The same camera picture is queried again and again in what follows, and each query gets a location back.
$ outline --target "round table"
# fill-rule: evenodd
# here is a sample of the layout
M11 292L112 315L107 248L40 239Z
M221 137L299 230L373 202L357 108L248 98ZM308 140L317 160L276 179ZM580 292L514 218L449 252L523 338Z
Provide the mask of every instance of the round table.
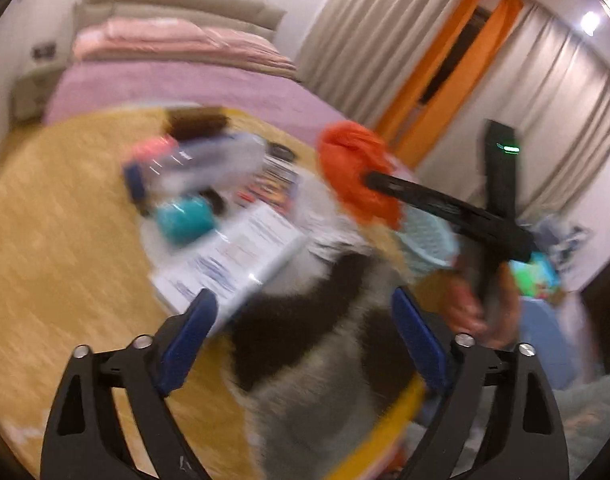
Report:
M227 112L233 128L288 146L301 166L317 172L311 147L243 112ZM45 128L0 171L0 433L35 476L51 402L74 347L123 348L165 320L119 165L131 145L160 134L166 120L162 109L79 117ZM385 227L364 234L404 272ZM440 279L437 273L415 288L426 308L440 301ZM227 345L225 336L209 340L185 386L167 402L215 479L260 478L243 410L221 377ZM381 442L396 441L421 394L421 381L413 381L385 417L396 424L375 429ZM134 461L152 474L123 392L116 402ZM365 446L363 462L370 457L370 443ZM366 465L350 461L331 477L347 478Z

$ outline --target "orange curtain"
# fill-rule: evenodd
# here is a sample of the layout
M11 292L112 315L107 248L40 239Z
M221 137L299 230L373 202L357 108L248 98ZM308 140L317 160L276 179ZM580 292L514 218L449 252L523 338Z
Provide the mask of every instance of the orange curtain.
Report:
M416 65L414 72L400 90L394 102L383 114L381 121L376 127L376 132L383 137L385 142L390 143L396 137L403 121L409 116L423 92L430 84L432 78L441 68L451 48L456 43L463 27L467 25L474 14L479 0L461 0L445 25L432 42L425 56Z
M405 132L394 153L407 167L416 168L445 132L489 68L522 8L522 0L501 0L461 62Z

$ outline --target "nightstand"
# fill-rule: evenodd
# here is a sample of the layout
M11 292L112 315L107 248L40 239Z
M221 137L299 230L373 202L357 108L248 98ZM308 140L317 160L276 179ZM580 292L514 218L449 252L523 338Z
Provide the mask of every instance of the nightstand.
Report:
M14 122L40 119L66 68L64 61L44 63L16 82L12 93Z

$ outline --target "human hand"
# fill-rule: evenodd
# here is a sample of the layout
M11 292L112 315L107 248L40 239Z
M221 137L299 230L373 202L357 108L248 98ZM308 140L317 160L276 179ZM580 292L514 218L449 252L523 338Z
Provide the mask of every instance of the human hand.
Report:
M517 339L521 306L520 294L507 263L499 266L497 279L500 312L494 326L485 322L479 300L470 284L458 273L449 278L441 314L454 333L468 333L485 346L499 349Z

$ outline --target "light blue basket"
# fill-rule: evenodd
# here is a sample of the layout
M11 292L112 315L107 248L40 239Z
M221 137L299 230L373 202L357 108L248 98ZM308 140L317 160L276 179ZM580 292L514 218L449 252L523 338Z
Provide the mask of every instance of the light blue basket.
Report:
M403 219L396 235L415 281L435 270L449 269L459 252L448 222L411 205L403 206Z

